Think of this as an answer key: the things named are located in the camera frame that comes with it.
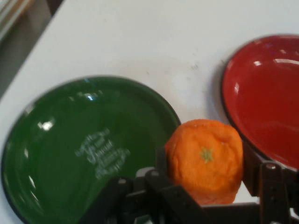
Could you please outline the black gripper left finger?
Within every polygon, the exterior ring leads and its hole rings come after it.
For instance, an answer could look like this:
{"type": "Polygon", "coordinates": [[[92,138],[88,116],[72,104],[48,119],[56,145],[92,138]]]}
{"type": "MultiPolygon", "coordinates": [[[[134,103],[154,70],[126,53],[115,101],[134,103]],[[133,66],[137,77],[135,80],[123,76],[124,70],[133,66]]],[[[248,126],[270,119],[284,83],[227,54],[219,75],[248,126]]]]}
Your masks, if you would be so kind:
{"type": "Polygon", "coordinates": [[[208,224],[208,214],[167,175],[165,148],[156,150],[156,165],[144,176],[113,177],[80,218],[81,224],[132,224],[149,216],[155,224],[208,224]]]}

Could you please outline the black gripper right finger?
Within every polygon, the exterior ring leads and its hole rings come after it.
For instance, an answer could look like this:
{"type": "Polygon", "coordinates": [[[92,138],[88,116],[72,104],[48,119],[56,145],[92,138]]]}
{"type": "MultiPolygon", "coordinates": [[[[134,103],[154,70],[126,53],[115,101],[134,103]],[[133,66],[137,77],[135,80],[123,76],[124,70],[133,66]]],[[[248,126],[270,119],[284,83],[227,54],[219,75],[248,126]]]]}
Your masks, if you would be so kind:
{"type": "Polygon", "coordinates": [[[261,156],[243,142],[243,182],[257,196],[261,224],[297,224],[299,214],[299,171],[261,156]]]}

